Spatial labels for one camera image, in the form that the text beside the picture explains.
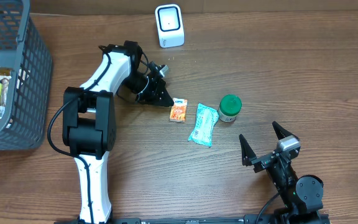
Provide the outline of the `teal wet wipes pack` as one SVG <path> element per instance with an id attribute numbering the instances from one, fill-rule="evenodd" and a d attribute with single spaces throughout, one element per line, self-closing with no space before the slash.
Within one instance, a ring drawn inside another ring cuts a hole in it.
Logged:
<path id="1" fill-rule="evenodd" d="M 201 103 L 196 110 L 195 127 L 188 137 L 188 141 L 193 141 L 203 146 L 212 146 L 213 128 L 218 122 L 218 111 Z"/>

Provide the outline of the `brown cookie snack bag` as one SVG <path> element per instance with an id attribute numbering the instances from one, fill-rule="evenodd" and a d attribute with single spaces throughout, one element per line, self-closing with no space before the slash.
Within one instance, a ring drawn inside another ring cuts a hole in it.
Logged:
<path id="1" fill-rule="evenodd" d="M 9 89 L 9 81 L 11 79 L 11 69 L 0 67 L 0 81 L 2 81 L 3 88 L 0 99 L 0 119 L 2 118 L 7 103 L 7 92 Z"/>

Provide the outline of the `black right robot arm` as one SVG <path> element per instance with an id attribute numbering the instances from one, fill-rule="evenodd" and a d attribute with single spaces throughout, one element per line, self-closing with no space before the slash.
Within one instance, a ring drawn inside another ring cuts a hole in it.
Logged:
<path id="1" fill-rule="evenodd" d="M 272 123 L 278 138 L 276 149 L 264 156 L 256 156 L 243 134 L 239 135 L 242 164 L 252 166 L 254 172 L 267 172 L 277 193 L 256 215 L 245 215 L 244 223 L 329 223 L 323 208 L 323 181 L 315 175 L 298 177 L 291 161 L 301 149 L 299 137 L 276 121 Z"/>

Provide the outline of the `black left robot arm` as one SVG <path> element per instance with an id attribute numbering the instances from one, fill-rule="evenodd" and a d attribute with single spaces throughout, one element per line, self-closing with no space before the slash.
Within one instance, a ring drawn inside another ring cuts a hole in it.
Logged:
<path id="1" fill-rule="evenodd" d="M 100 46 L 102 61 L 79 87 L 63 94 L 64 145 L 74 158 L 81 190 L 81 210 L 75 223 L 110 223 L 112 203 L 108 194 L 108 159 L 117 127 L 114 97 L 121 86 L 135 94 L 135 103 L 171 107 L 165 88 L 166 65 L 149 62 L 137 42 Z"/>

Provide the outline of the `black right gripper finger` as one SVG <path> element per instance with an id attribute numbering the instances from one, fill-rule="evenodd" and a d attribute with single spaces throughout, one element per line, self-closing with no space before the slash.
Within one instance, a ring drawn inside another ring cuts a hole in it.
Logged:
<path id="1" fill-rule="evenodd" d="M 274 121 L 272 123 L 273 129 L 275 131 L 275 134 L 278 138 L 278 140 L 287 138 L 289 136 L 293 136 L 294 138 L 296 138 L 297 140 L 299 140 L 299 137 L 294 135 L 293 133 L 289 132 L 288 130 L 286 130 L 285 128 L 283 128 L 281 125 L 279 125 L 276 121 Z"/>
<path id="2" fill-rule="evenodd" d="M 247 142 L 243 134 L 239 135 L 239 141 L 241 145 L 242 165 L 251 166 L 252 161 L 255 160 L 257 156 L 255 155 L 254 151 L 250 147 L 249 143 Z"/>

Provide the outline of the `orange Kleenex tissue pack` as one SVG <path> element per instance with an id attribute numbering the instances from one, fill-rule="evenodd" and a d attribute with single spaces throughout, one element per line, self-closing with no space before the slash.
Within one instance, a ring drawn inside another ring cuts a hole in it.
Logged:
<path id="1" fill-rule="evenodd" d="M 170 110 L 169 120 L 178 123 L 184 123 L 186 120 L 186 110 L 188 100 L 181 98 L 173 98 L 173 106 Z"/>

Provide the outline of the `green lid glass jar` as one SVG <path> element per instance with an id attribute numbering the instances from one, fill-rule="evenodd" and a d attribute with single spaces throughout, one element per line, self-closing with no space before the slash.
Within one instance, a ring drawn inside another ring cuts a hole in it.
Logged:
<path id="1" fill-rule="evenodd" d="M 236 119 L 242 108 L 242 101 L 236 95 L 226 95 L 219 104 L 219 119 L 223 122 L 232 122 Z"/>

